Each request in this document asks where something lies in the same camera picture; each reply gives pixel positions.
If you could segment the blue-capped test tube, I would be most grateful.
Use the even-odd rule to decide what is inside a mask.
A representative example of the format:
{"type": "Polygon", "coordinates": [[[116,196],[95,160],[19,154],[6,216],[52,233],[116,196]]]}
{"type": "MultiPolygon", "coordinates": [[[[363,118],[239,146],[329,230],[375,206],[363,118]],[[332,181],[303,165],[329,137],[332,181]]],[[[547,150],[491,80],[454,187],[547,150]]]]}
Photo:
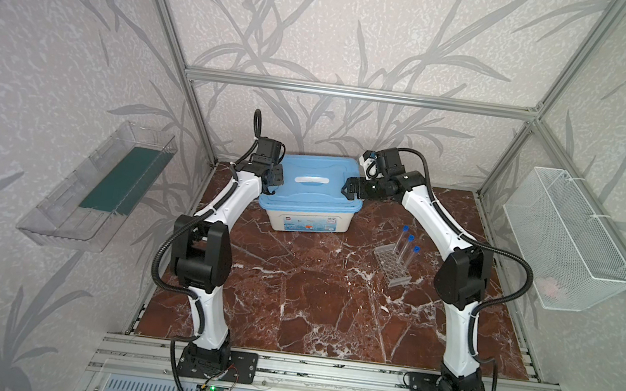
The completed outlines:
{"type": "Polygon", "coordinates": [[[399,235],[398,240],[396,241],[395,245],[394,245],[394,250],[393,250],[393,254],[397,257],[401,256],[401,254],[403,253],[404,248],[407,245],[408,242],[408,238],[409,238],[409,233],[410,231],[410,227],[409,226],[403,226],[403,230],[399,235]]]}
{"type": "Polygon", "coordinates": [[[415,237],[413,235],[406,235],[401,241],[399,241],[398,249],[397,249],[398,264],[402,266],[405,265],[407,261],[407,257],[412,252],[412,247],[414,245],[414,238],[415,237]]]}
{"type": "Polygon", "coordinates": [[[408,273],[410,270],[410,266],[414,258],[417,257],[417,254],[421,251],[421,248],[417,245],[414,245],[410,250],[407,251],[407,254],[402,259],[402,267],[403,270],[408,273]]]}

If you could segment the blue plastic lid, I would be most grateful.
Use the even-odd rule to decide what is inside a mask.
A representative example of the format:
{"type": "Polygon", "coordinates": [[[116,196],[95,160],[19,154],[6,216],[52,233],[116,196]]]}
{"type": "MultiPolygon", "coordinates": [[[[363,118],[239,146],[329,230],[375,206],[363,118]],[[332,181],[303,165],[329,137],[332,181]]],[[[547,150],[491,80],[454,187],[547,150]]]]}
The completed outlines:
{"type": "Polygon", "coordinates": [[[266,211],[354,214],[362,209],[362,201],[342,193],[346,181],[360,175],[355,159],[287,154],[281,166],[283,184],[271,196],[259,196],[266,211]]]}

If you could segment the white plastic bin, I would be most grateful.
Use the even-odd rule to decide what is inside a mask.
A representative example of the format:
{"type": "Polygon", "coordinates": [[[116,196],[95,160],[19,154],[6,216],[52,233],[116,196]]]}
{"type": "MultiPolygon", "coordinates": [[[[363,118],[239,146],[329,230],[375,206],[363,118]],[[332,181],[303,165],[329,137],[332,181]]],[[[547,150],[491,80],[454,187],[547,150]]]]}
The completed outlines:
{"type": "Polygon", "coordinates": [[[267,210],[273,230],[287,232],[345,233],[351,225],[353,213],[291,212],[267,210]]]}

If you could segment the clear test tube rack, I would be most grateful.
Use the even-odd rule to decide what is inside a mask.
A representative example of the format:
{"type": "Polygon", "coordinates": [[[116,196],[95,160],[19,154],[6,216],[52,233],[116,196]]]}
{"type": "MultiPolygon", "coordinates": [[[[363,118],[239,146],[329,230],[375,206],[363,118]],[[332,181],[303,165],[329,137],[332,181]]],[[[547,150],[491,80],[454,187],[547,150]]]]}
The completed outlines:
{"type": "Polygon", "coordinates": [[[389,287],[404,286],[410,283],[412,279],[395,250],[394,244],[383,245],[374,249],[374,256],[389,287]]]}

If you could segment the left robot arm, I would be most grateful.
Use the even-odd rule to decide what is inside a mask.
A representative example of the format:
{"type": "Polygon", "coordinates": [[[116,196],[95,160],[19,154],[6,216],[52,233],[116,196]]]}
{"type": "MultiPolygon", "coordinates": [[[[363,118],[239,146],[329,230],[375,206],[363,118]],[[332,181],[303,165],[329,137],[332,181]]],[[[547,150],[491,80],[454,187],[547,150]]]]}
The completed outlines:
{"type": "Polygon", "coordinates": [[[285,146],[257,137],[243,157],[230,164],[228,184],[195,215],[175,221],[151,263],[154,284],[189,299],[194,334],[184,340],[188,364],[221,373],[231,366],[223,308],[223,286],[232,268],[230,231],[247,206],[283,180],[285,146]]]}

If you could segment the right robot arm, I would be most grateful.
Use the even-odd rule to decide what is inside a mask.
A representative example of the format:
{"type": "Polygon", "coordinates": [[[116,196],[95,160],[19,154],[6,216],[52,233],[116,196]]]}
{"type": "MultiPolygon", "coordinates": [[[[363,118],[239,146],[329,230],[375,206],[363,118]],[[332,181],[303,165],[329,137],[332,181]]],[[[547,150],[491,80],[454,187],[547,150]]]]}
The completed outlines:
{"type": "Polygon", "coordinates": [[[421,152],[404,148],[366,151],[359,163],[364,176],[346,180],[342,194],[350,200],[399,202],[414,215],[443,259],[433,281],[445,305],[447,324],[437,391],[482,391],[481,367],[486,361],[477,349],[480,312],[525,295],[533,286],[532,267],[515,253],[481,243],[456,223],[434,194],[421,152]],[[403,152],[418,157],[423,171],[406,170],[401,160],[403,152]],[[485,301],[495,254],[519,264],[525,280],[516,292],[485,301]]]}

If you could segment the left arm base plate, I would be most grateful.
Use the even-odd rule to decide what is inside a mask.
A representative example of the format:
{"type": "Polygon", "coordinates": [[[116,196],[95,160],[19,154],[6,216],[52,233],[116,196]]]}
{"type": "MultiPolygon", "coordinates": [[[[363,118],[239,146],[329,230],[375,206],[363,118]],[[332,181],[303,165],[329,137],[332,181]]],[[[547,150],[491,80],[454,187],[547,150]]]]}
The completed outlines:
{"type": "Polygon", "coordinates": [[[221,374],[221,380],[253,384],[258,368],[259,355],[228,349],[206,350],[190,344],[183,349],[178,362],[181,377],[207,379],[221,374]]]}

